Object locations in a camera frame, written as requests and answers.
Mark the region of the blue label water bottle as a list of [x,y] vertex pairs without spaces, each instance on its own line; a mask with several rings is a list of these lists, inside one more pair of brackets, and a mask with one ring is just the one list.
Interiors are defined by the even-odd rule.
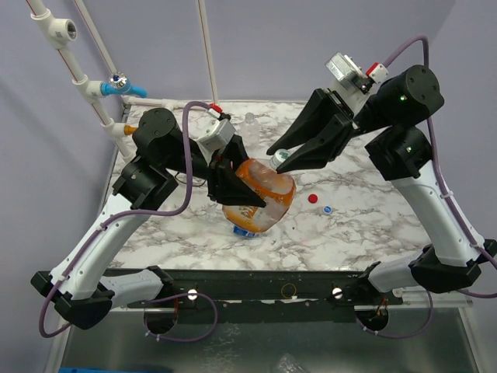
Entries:
[[242,236],[242,237],[246,237],[246,238],[255,238],[255,237],[259,236],[258,232],[252,232],[252,231],[249,231],[248,229],[243,229],[237,225],[233,226],[233,233],[236,235]]

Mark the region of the orange plastic jar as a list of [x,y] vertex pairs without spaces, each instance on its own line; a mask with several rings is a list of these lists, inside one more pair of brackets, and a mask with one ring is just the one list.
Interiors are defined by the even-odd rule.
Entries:
[[227,220],[238,228],[259,234],[272,228],[289,210],[296,191],[294,178],[278,174],[270,162],[249,159],[237,169],[238,176],[265,203],[265,207],[223,206]]

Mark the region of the clear bottle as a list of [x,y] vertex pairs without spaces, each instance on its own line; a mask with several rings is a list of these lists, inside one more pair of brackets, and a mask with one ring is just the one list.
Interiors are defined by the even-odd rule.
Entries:
[[259,143],[259,122],[253,113],[247,113],[242,122],[243,138],[247,145],[255,146]]

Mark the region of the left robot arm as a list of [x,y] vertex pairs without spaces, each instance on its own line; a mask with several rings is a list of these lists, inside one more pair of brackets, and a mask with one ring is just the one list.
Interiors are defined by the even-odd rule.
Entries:
[[132,134],[135,156],[125,165],[98,218],[78,245],[52,270],[36,272],[32,286],[66,326],[90,329],[111,309],[135,302],[167,305],[172,282],[149,267],[133,274],[106,276],[125,242],[150,217],[161,217],[163,203],[178,183],[175,173],[207,182],[208,197],[224,206],[264,207],[265,201],[237,175],[248,159],[230,116],[219,106],[190,102],[183,114],[200,107],[214,122],[196,139],[187,119],[177,120],[165,108],[146,111]]

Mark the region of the red bottle cap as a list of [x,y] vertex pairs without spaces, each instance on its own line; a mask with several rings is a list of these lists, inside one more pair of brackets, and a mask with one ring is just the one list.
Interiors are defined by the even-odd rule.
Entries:
[[314,193],[310,194],[308,196],[308,201],[311,203],[311,204],[315,204],[318,202],[318,196]]

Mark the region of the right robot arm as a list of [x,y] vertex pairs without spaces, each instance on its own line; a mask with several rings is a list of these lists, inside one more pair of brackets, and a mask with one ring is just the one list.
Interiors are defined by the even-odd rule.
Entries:
[[433,72],[414,65],[388,78],[376,64],[332,69],[328,89],[316,89],[285,134],[268,150],[290,156],[278,173],[321,169],[353,138],[375,132],[367,146],[370,160],[400,192],[429,236],[429,245],[412,257],[375,263],[357,285],[359,299],[372,305],[396,288],[421,286],[433,293],[467,293],[492,262],[496,242],[470,228],[436,171],[436,150],[418,129],[444,103]]

